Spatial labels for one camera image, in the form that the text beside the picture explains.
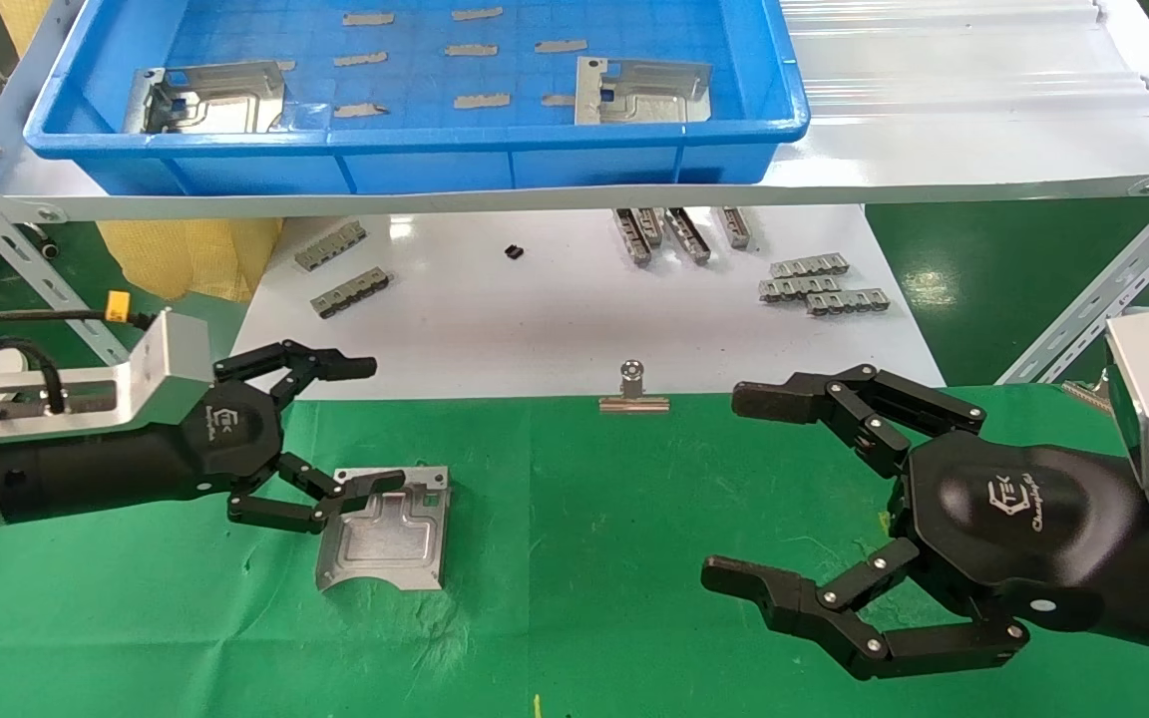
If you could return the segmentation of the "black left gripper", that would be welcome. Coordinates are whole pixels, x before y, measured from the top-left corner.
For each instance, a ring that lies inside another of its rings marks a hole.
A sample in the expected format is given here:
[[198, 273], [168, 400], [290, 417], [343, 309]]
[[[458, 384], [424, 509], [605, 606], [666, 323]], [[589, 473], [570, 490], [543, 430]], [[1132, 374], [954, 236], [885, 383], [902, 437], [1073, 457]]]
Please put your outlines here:
[[[179, 423], [186, 473], [178, 497], [229, 492], [228, 522], [296, 535], [321, 535], [327, 523], [367, 508], [370, 500], [401, 491], [403, 470], [380, 470], [339, 479], [309, 461], [282, 453], [282, 410], [314, 381], [369, 380], [378, 371], [373, 356], [346, 356], [338, 349], [310, 349], [283, 340], [228, 356], [213, 364], [217, 383], [246, 383], [286, 371], [265, 392], [250, 385], [214, 385]], [[270, 477], [313, 499], [313, 505], [260, 497]]]

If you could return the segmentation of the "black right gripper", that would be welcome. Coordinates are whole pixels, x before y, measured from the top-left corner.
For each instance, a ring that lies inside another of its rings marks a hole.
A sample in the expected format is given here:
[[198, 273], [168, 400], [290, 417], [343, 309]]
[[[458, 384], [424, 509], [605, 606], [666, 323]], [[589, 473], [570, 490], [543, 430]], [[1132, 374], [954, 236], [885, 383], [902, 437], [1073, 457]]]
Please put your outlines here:
[[[890, 497], [899, 539], [825, 585], [720, 555], [701, 569], [707, 590], [749, 601], [769, 630], [815, 642], [856, 680], [1002, 667], [1030, 641], [1011, 617], [1066, 632], [1144, 632], [1131, 557], [1144, 496], [1125, 460], [993, 443], [976, 437], [980, 406], [871, 364], [738, 383], [731, 410], [822, 423], [877, 474], [902, 473]], [[899, 426], [934, 439], [911, 451]], [[861, 617], [911, 574], [969, 622], [882, 632]]]

